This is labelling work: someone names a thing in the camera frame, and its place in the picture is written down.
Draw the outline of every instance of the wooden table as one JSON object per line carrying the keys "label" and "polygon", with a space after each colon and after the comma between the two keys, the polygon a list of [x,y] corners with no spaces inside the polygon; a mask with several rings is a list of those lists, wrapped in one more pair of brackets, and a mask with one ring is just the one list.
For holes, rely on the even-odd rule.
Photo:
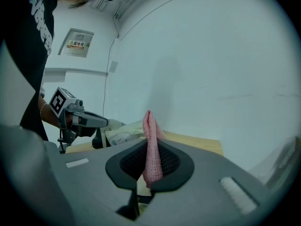
{"label": "wooden table", "polygon": [[[164,131],[164,133],[167,139],[170,141],[175,141],[178,143],[205,149],[223,156],[222,145],[218,140],[190,137],[190,136],[180,135],[168,131]],[[96,149],[92,147],[92,141],[91,141],[80,145],[69,146],[66,149],[66,153],[77,153],[77,152],[85,152],[85,151],[93,151],[93,150]]]}

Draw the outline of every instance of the gray panel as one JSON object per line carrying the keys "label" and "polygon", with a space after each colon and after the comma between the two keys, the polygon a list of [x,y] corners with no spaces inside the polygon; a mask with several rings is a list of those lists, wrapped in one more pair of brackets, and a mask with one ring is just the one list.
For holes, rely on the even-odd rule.
{"label": "gray panel", "polygon": [[[68,56],[76,56],[76,57],[87,57],[87,53],[89,50],[89,45],[91,43],[93,37],[92,32],[77,30],[77,29],[70,29],[64,42],[61,46],[59,55],[68,55]],[[79,42],[84,42],[84,49],[79,48],[68,48],[67,45],[69,44],[70,40],[76,40]]]}
{"label": "gray panel", "polygon": [[115,73],[116,68],[117,68],[117,65],[118,65],[118,62],[112,61],[112,62],[111,62],[110,69],[109,69],[109,72],[110,72],[110,73]]}
{"label": "gray panel", "polygon": [[[106,175],[105,163],[113,155],[140,141],[139,139],[122,146],[65,154],[61,157],[64,162],[88,158],[89,163],[68,169],[69,177],[72,177],[77,184],[79,183],[86,192],[93,195],[93,198],[97,199],[101,204],[114,210],[125,205],[129,198],[129,192],[126,190],[122,191],[114,186]],[[258,203],[264,203],[267,200],[269,196],[267,188],[224,157],[191,146],[166,140],[162,141],[168,142],[169,145],[187,153],[195,163],[195,171],[189,181],[178,190],[156,194],[147,210],[136,222],[160,226],[183,225],[187,222],[201,221],[204,225],[213,226],[244,218],[245,216],[239,213],[228,194],[220,185],[219,180],[223,177],[233,177]],[[50,158],[54,163],[54,168],[58,167],[57,170],[60,170],[62,166],[58,166],[56,163],[59,160],[58,155],[56,155],[55,159],[54,155],[51,154]],[[58,181],[66,180],[65,178],[66,176],[63,176],[61,179],[58,178]],[[70,186],[62,185],[61,187],[63,191],[63,188],[71,189]],[[78,189],[74,189],[73,194],[77,193]]]}
{"label": "gray panel", "polygon": [[[33,132],[0,127],[0,157],[15,189],[45,220],[62,225],[207,225],[258,223],[281,199],[255,178],[222,156],[162,140],[187,153],[195,163],[192,177],[179,189],[158,193],[147,210],[131,221],[115,213],[127,204],[130,191],[117,188],[105,171],[113,155],[143,140],[95,151],[60,154],[56,145]],[[88,163],[67,168],[66,162],[83,158]],[[258,203],[242,216],[219,180],[233,177]]]}

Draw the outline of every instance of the wall sign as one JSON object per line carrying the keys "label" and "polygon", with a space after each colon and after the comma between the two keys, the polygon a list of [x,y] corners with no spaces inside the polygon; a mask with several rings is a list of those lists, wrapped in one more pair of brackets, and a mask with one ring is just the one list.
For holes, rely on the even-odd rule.
{"label": "wall sign", "polygon": [[76,41],[76,40],[70,40],[67,48],[79,48],[79,49],[84,49],[85,42],[81,41]]}

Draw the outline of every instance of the wrist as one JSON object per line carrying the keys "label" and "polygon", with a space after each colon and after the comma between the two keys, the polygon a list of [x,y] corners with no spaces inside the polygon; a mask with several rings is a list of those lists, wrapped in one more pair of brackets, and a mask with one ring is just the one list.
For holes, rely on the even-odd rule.
{"label": "wrist", "polygon": [[42,121],[47,122],[48,124],[51,124],[59,128],[57,117],[54,114],[54,112],[51,110],[49,104],[45,104],[41,108],[40,114],[41,114]]}

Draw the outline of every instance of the hair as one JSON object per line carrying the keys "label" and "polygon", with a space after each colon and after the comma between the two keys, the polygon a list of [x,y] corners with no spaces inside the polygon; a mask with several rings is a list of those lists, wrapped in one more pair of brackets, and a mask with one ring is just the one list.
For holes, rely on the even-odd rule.
{"label": "hair", "polygon": [[69,8],[79,8],[86,4],[87,2],[75,2],[69,6]]}

